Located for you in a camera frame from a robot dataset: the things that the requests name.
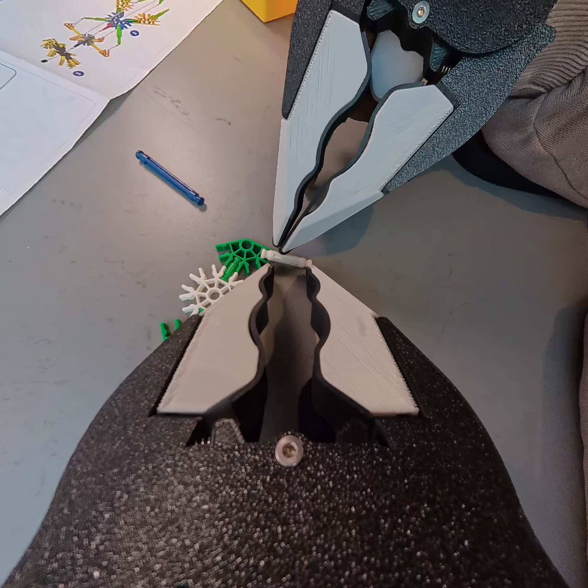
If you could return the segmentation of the stacked yellow storage bins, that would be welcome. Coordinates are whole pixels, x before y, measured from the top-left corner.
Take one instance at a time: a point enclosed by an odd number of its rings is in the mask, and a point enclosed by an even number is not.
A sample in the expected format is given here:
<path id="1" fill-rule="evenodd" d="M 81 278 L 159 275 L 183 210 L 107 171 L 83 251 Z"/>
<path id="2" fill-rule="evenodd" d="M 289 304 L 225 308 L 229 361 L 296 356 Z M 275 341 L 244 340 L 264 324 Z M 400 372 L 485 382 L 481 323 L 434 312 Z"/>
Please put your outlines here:
<path id="1" fill-rule="evenodd" d="M 297 0 L 292 1 L 242 1 L 262 22 L 268 23 L 295 13 Z"/>

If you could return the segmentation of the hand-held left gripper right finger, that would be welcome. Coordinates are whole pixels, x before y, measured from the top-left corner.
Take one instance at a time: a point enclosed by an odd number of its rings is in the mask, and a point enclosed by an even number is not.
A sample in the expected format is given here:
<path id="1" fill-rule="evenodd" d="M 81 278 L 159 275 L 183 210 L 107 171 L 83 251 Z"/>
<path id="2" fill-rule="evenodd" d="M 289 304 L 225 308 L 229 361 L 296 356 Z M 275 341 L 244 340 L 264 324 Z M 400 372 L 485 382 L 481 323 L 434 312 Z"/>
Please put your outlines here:
<path id="1" fill-rule="evenodd" d="M 306 268 L 314 353 L 312 404 L 335 428 L 352 419 L 419 414 L 368 306 L 317 267 Z"/>

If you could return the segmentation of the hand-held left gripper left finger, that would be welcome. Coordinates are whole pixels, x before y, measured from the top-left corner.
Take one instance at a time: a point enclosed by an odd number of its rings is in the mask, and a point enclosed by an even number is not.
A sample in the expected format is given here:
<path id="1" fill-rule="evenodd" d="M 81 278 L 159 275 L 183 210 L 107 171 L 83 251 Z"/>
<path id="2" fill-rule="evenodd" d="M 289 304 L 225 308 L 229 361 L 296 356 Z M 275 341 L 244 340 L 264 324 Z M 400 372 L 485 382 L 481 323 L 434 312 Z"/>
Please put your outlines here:
<path id="1" fill-rule="evenodd" d="M 274 271 L 262 267 L 207 309 L 175 366 L 157 415 L 232 418 L 260 432 L 268 396 L 261 333 L 268 324 Z"/>

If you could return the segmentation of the person's right forearm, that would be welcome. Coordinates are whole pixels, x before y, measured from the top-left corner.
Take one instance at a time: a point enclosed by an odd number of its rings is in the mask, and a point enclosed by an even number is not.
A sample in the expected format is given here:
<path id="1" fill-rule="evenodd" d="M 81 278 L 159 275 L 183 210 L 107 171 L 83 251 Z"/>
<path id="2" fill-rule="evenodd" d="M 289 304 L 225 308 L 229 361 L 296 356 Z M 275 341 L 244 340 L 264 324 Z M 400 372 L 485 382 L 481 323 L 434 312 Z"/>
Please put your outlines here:
<path id="1" fill-rule="evenodd" d="M 524 178 L 587 208 L 587 27 L 557 34 L 482 133 Z"/>

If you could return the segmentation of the short white toy rod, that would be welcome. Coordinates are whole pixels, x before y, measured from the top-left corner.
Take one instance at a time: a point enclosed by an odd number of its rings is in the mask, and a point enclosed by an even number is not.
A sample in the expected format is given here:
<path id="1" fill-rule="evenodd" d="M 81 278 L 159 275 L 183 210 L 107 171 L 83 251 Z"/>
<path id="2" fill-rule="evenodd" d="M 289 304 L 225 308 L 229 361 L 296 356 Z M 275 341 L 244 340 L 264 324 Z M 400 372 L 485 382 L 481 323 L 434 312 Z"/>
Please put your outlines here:
<path id="1" fill-rule="evenodd" d="M 310 268 L 313 266 L 313 262 L 310 259 L 290 254 L 280 254 L 278 251 L 273 251 L 265 248 L 261 250 L 260 258 L 270 263 L 278 263 L 281 265 L 301 269 Z"/>

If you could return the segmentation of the white snowflake toy connector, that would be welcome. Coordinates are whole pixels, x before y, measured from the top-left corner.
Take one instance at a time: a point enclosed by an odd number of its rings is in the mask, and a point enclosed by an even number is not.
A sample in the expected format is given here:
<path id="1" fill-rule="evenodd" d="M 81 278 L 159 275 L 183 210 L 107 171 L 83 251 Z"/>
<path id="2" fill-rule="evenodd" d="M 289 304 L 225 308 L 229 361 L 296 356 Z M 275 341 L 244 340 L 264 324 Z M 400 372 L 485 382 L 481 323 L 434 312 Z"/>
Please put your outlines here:
<path id="1" fill-rule="evenodd" d="M 211 277 L 202 268 L 199 269 L 199 275 L 190 274 L 192 284 L 181 285 L 183 293 L 179 298 L 186 303 L 182 312 L 189 316 L 200 315 L 243 282 L 238 272 L 227 275 L 226 271 L 225 265 L 220 269 L 212 265 Z"/>

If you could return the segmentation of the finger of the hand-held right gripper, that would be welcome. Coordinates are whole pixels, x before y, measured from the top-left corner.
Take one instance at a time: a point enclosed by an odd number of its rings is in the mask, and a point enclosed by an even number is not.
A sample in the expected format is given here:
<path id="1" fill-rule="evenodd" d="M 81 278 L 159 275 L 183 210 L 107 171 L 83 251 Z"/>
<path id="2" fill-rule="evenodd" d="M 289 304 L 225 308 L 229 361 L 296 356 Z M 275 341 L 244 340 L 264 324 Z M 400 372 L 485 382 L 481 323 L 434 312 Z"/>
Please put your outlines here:
<path id="1" fill-rule="evenodd" d="M 273 241 L 295 228 L 326 145 L 364 91 L 371 66 L 361 9 L 298 9 L 292 23 L 282 103 Z"/>
<path id="2" fill-rule="evenodd" d="M 383 189 L 453 112 L 452 101 L 436 85 L 391 89 L 371 116 L 362 149 L 319 194 L 290 231 L 288 252 L 337 226 L 383 196 Z"/>

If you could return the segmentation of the toy instruction poster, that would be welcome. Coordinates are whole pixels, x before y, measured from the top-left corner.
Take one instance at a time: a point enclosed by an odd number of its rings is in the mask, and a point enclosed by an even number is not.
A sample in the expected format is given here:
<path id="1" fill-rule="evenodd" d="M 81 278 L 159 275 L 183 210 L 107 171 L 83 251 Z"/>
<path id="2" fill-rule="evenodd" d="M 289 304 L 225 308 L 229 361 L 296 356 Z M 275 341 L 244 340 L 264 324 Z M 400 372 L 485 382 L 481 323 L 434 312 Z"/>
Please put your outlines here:
<path id="1" fill-rule="evenodd" d="M 1 1 L 1 213 L 219 1 Z"/>

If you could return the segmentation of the grey desk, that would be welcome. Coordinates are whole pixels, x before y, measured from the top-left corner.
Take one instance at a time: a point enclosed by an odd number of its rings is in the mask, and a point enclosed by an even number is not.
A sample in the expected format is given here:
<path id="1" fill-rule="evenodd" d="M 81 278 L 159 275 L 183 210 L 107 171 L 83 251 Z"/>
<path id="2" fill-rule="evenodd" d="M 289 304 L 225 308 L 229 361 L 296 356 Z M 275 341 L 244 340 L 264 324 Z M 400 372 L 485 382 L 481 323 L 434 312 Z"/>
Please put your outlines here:
<path id="1" fill-rule="evenodd" d="M 159 323 L 183 317 L 188 275 L 210 271 L 217 243 L 271 246 L 291 23 L 224 1 L 1 217 L 1 582 L 96 413 L 161 344 Z M 450 156 L 296 254 L 452 380 L 551 560 L 585 587 L 586 211 Z"/>

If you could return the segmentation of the blue toy rod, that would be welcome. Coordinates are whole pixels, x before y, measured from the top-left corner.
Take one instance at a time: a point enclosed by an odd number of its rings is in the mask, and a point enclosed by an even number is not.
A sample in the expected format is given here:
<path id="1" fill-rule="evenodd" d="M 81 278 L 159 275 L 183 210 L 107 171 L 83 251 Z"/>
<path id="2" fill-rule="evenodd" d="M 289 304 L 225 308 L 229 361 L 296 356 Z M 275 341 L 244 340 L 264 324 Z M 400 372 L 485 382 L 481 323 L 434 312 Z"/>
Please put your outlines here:
<path id="1" fill-rule="evenodd" d="M 135 156 L 144 168 L 153 173 L 166 185 L 172 187 L 184 198 L 186 198 L 187 200 L 189 200 L 197 206 L 203 206 L 205 204 L 204 198 L 201 197 L 195 190 L 189 187 L 185 182 L 178 179 L 175 175 L 170 173 L 167 169 L 165 169 L 157 161 L 148 156 L 145 152 L 136 151 Z"/>

